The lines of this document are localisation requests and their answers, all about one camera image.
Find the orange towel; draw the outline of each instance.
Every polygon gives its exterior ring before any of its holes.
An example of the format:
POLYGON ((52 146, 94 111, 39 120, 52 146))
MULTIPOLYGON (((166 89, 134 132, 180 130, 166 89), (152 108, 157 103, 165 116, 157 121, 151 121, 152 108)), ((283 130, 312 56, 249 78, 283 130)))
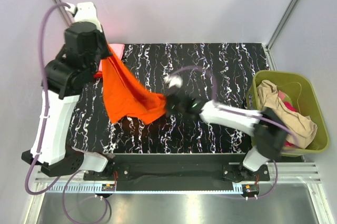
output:
POLYGON ((149 124, 165 114, 166 99, 140 84, 115 56, 102 60, 103 100, 112 123, 124 116, 136 117, 149 124))

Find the black marble table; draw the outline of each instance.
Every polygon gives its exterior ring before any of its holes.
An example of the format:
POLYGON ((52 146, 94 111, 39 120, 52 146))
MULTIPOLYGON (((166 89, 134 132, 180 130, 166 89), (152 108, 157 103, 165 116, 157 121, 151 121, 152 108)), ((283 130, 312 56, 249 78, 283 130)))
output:
MULTIPOLYGON (((164 93, 168 74, 188 65, 202 66, 217 80, 218 101, 242 108, 254 74, 269 68, 261 44, 131 44, 125 45, 122 61, 156 93, 164 93)), ((204 72, 181 76, 188 92, 210 99, 212 83, 204 72)), ((250 137, 238 130, 181 116, 163 116, 149 125, 131 117, 111 123, 102 86, 101 79, 86 85, 74 109, 67 142, 76 148, 105 154, 226 153, 246 152, 251 144, 250 137)))

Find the wall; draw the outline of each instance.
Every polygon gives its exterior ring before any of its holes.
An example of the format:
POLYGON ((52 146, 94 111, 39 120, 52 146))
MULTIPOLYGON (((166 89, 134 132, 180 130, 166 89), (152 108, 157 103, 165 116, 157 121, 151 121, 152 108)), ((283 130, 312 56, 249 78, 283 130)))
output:
MULTIPOLYGON (((28 164, 21 153, 32 147, 42 105, 37 34, 51 0, 2 0, 0 4, 0 223, 22 224, 29 196, 24 190, 28 164)), ((63 41, 65 24, 55 13, 47 26, 45 58, 63 41)))
POLYGON ((272 48, 278 70, 301 73, 312 82, 331 144, 310 156, 318 167, 330 208, 337 220, 337 1, 300 0, 272 48))
POLYGON ((262 42, 272 36, 290 0, 93 1, 108 42, 262 42))

